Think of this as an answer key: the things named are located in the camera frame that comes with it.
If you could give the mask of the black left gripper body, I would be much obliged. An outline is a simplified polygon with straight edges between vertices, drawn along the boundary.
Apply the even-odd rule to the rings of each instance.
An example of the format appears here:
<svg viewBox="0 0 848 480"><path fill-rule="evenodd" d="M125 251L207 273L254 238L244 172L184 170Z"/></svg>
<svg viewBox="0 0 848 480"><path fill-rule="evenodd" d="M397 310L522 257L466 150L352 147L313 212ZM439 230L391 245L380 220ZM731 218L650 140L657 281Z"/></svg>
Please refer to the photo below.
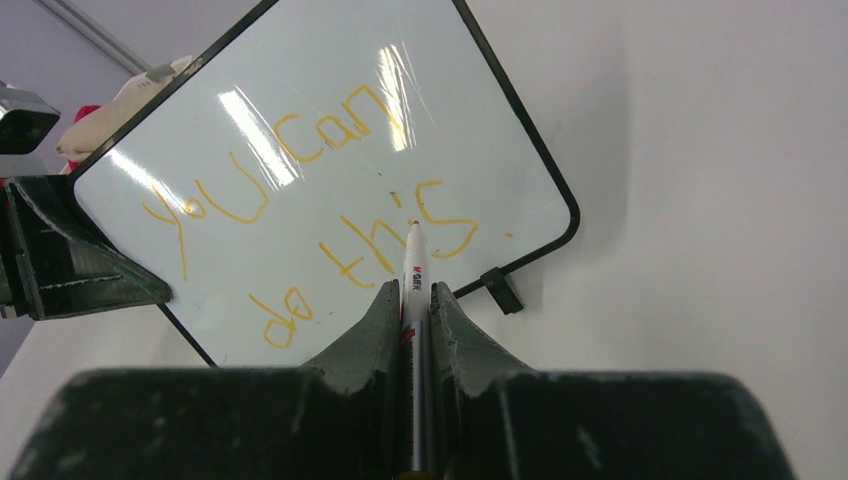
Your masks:
<svg viewBox="0 0 848 480"><path fill-rule="evenodd" d="M40 220L26 197L26 181L13 177L1 181L1 316L40 319L31 245Z"/></svg>

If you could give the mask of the white marker pen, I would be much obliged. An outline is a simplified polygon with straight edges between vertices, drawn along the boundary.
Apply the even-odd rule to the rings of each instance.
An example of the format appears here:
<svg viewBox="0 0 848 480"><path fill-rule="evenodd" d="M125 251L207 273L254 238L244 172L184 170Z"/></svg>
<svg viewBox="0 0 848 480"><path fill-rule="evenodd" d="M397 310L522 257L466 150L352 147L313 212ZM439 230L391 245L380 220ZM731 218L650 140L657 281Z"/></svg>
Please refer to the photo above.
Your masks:
<svg viewBox="0 0 848 480"><path fill-rule="evenodd" d="M438 475L432 396L430 293L425 237L411 224L404 259L401 298L400 369L395 477L434 479Z"/></svg>

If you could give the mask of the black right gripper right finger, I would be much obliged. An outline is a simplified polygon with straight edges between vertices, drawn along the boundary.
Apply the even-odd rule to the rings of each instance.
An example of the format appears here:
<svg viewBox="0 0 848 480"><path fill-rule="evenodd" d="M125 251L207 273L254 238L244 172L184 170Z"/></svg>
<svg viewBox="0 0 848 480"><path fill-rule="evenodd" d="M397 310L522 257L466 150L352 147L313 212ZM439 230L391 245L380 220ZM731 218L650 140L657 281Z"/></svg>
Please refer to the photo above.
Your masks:
<svg viewBox="0 0 848 480"><path fill-rule="evenodd" d="M763 408L703 371L543 371L431 290L449 479L791 479Z"/></svg>

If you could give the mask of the black framed whiteboard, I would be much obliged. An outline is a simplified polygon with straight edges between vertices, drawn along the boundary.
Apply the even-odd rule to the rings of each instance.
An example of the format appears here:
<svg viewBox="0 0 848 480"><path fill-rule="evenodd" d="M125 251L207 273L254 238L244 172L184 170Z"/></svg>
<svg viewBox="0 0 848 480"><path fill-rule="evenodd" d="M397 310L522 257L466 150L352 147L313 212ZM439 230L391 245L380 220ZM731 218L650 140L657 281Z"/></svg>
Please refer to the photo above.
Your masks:
<svg viewBox="0 0 848 480"><path fill-rule="evenodd" d="M567 244L577 201L464 1L264 1L70 176L213 366L296 365L422 226L463 296Z"/></svg>

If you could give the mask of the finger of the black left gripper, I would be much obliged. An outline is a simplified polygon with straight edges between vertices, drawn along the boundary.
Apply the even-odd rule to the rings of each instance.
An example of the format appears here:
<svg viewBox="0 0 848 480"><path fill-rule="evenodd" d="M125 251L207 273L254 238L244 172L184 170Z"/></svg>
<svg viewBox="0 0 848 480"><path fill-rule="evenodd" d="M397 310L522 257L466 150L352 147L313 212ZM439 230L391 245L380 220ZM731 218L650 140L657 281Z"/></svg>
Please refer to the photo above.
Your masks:
<svg viewBox="0 0 848 480"><path fill-rule="evenodd" d="M39 320L165 304L169 285L119 253L74 212L70 178L24 176L26 197L40 220L31 245Z"/></svg>

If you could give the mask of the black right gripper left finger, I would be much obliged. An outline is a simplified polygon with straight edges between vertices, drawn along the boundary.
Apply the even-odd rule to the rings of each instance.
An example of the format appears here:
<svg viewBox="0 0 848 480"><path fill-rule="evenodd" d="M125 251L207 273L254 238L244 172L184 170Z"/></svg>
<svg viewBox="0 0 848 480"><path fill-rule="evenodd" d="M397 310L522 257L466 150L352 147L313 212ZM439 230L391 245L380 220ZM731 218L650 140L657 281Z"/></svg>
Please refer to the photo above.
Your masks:
<svg viewBox="0 0 848 480"><path fill-rule="evenodd" d="M13 479L387 479L399 285L293 368L100 369L69 380Z"/></svg>

